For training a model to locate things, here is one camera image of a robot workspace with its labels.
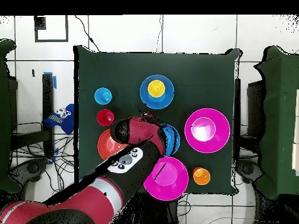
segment white tile wall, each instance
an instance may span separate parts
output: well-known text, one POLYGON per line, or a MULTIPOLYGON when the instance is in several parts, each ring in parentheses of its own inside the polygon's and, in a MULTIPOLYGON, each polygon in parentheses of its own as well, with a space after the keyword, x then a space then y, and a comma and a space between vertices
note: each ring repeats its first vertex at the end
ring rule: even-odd
POLYGON ((164 15, 164 52, 223 54, 235 48, 236 18, 236 15, 164 15))
POLYGON ((237 46, 243 51, 241 61, 261 61, 268 46, 296 52, 298 28, 294 15, 238 15, 237 46))
MULTIPOLYGON (((78 16, 88 27, 87 16, 78 16)), ((65 26, 63 18, 57 17, 57 27, 65 26)), ((35 42, 33 16, 16 16, 16 59, 17 60, 73 60, 73 46, 88 46, 88 37, 82 23, 75 16, 68 16, 68 42, 35 42)), ((49 37, 57 38, 53 33, 49 37)))
MULTIPOLYGON (((89 16, 89 33, 105 52, 156 52, 161 31, 160 15, 89 16)), ((158 52, 161 51, 162 34, 158 52)), ((97 51, 90 42, 90 49, 97 51)))

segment pink bowl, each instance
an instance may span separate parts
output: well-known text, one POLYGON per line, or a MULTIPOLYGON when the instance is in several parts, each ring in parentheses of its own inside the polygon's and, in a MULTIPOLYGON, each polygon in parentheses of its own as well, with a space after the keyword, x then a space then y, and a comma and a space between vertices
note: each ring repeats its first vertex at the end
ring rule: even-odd
POLYGON ((230 137, 227 118, 212 108, 195 111, 187 119, 185 137, 198 152, 213 153, 223 148, 230 137))
POLYGON ((165 156, 155 164, 143 186, 154 198, 171 201, 180 197, 188 186, 187 169, 179 160, 165 156))

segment cup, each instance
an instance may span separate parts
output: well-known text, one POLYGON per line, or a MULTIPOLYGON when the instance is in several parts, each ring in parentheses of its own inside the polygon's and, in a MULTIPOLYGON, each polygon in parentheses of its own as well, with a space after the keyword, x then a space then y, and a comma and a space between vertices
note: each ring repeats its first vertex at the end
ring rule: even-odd
POLYGON ((193 170, 193 180, 196 184, 200 186, 204 186, 208 184, 211 180, 211 175, 208 170, 202 167, 196 167, 193 170))
POLYGON ((152 80, 147 87, 148 93, 154 98, 161 97, 165 92, 165 85, 160 80, 152 80))
POLYGON ((114 114, 108 109, 103 109, 97 114, 96 119, 101 126, 109 126, 114 121, 114 114))
POLYGON ((109 89, 101 87, 95 92, 95 100, 100 105, 106 105, 112 100, 112 94, 109 89))

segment blue tape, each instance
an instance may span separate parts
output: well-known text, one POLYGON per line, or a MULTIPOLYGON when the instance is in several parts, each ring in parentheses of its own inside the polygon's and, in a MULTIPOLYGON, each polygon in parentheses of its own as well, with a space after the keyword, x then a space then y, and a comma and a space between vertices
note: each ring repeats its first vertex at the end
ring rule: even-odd
POLYGON ((53 76, 53 87, 56 89, 57 85, 56 85, 56 76, 53 76))
MULTIPOLYGON (((56 157, 52 157, 52 160, 56 161, 56 157)), ((52 165, 52 164, 53 164, 53 162, 48 162, 48 165, 52 165)))

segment light blue cup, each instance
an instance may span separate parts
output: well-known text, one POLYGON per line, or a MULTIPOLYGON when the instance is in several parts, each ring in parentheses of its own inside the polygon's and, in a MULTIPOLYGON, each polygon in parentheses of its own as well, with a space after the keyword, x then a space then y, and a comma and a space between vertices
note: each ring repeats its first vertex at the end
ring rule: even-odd
POLYGON ((95 100, 100 105, 106 105, 112 100, 112 94, 109 89, 101 87, 95 92, 95 100))

